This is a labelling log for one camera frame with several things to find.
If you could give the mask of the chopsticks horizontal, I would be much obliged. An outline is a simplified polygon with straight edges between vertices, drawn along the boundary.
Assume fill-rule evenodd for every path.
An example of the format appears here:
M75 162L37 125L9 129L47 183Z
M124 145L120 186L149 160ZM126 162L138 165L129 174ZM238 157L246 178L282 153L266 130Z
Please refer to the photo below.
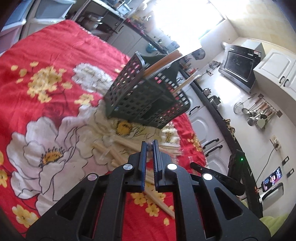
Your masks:
M112 166L112 169L127 164L127 159L121 156L113 146L107 148L100 143L93 143L92 146L94 149L102 153L102 157L106 158L108 155L111 156L111 160L108 161L108 164Z

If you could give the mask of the chopsticks long diagonal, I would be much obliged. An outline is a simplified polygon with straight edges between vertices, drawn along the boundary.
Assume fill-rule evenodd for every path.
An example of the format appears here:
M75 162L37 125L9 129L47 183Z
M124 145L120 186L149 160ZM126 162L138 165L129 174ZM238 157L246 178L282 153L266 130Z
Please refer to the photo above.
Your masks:
M147 170L145 177L145 195L157 206L159 206L166 214L168 214L172 219L175 219L175 213L171 210L164 202L163 197L157 192L154 186L154 174L152 170Z

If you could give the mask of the black electric appliance tower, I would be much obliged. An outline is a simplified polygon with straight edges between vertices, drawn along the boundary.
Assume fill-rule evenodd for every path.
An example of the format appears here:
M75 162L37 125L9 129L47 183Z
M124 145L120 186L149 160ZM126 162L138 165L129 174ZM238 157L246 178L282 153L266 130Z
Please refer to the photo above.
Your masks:
M246 159L245 153L236 149L229 158L228 176L243 184L245 192L243 195L248 208L258 217L263 217L262 204L259 202L257 185L254 176L251 173L250 166Z

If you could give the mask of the ginger root on counter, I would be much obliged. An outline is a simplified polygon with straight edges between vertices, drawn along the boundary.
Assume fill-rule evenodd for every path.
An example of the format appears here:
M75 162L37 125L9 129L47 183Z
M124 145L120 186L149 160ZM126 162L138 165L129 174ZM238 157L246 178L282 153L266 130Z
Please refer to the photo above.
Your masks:
M227 127L227 130L230 132L232 138L234 140L236 140L236 137L235 137L235 128L230 125L230 122L231 122L231 120L229 118L228 119L224 119L224 123L225 123L225 125Z

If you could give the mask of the hanging metal ladle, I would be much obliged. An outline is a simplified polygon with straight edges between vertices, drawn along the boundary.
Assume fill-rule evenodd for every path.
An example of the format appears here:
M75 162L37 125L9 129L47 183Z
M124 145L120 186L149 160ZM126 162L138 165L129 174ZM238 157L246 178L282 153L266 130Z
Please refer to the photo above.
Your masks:
M249 118L247 119L247 124L249 126L253 126L257 118L259 118L262 114L264 114L268 109L268 104L263 105L258 110L254 110L249 114Z

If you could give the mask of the hanging metal strainer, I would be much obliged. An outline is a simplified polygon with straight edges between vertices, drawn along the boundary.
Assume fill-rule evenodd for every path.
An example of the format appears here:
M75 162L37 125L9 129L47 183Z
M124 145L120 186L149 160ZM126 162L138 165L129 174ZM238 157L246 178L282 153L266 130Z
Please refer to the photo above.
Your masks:
M254 96L255 96L255 93L253 95L251 95L250 97L248 97L248 99L246 99L245 101L237 102L236 104L234 104L233 112L235 114L241 114L242 109L244 108L244 103L247 102L248 100L252 99Z

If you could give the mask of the dark teapot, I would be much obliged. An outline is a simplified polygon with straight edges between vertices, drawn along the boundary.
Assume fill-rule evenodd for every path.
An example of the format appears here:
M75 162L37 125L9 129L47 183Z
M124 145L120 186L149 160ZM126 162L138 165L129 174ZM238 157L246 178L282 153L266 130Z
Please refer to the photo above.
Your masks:
M215 109L218 109L219 104L221 104L220 98L215 95L209 97L209 101Z

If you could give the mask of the white upper cabinet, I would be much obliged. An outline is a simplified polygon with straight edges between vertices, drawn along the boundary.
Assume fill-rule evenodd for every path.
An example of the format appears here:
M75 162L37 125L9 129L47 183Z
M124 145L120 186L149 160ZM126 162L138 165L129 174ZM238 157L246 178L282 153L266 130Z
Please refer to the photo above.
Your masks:
M287 115L295 115L295 58L271 49L254 74L259 89Z

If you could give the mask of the black range hood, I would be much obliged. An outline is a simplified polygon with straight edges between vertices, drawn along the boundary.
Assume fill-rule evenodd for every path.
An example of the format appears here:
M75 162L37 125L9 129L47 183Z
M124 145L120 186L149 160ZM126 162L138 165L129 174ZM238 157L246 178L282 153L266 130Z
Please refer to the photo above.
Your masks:
M228 44L224 48L219 72L241 89L250 93L256 82L253 70L264 57L265 52L257 48L250 49Z

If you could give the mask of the white lower cabinets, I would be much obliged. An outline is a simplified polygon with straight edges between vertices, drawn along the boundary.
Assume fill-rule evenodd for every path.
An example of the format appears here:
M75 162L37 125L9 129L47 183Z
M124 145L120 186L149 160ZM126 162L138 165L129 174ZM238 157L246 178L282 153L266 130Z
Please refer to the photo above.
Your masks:
M185 78L178 72L177 84L181 85ZM206 157L206 167L220 174L228 174L231 149L227 145L226 126L222 119L217 117L207 97L195 83L182 89L189 99L189 110L184 114L189 118L194 132L201 138L202 153Z

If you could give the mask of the steel pot on shelf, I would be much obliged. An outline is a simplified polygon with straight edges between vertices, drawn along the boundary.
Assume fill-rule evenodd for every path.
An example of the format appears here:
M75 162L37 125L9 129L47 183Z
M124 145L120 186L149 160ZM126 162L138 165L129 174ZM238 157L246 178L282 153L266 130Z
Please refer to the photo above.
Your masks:
M102 24L103 16L92 12L86 12L81 21L81 26L88 31L95 30L100 24Z

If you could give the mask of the metal shelf rack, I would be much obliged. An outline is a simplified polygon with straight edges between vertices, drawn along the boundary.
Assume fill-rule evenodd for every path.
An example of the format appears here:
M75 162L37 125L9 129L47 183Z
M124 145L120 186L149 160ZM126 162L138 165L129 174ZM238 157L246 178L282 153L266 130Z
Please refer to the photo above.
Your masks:
M76 1L71 20L81 24L89 14L99 17L101 23L109 25L114 31L125 21L123 14L115 10L108 1Z

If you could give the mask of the plastic drawer tower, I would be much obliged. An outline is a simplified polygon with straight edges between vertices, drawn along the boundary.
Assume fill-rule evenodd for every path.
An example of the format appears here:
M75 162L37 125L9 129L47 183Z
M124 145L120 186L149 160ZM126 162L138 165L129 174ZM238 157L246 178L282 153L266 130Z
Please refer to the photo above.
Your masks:
M20 39L65 20L65 16L75 3L76 1L71 0L34 1L29 10L26 24L22 28Z
M1 30L1 54L15 44L19 38L23 26L27 22L27 15L34 1L21 1L12 12Z

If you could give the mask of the right plastic drawer tower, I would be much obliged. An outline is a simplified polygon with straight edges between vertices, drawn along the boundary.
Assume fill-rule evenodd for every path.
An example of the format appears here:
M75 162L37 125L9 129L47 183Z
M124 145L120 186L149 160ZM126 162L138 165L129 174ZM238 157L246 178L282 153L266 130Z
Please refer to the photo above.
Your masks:
M65 20L65 16L75 3L76 1L71 0L34 1L29 10L26 24L22 28L20 39Z

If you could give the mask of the small wall fan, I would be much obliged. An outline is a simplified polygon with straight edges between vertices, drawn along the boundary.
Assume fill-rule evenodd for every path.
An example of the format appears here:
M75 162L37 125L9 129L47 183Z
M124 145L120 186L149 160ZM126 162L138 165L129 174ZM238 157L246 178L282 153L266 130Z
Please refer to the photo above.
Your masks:
M206 56L206 53L202 48L193 51L191 54L195 60L202 60Z

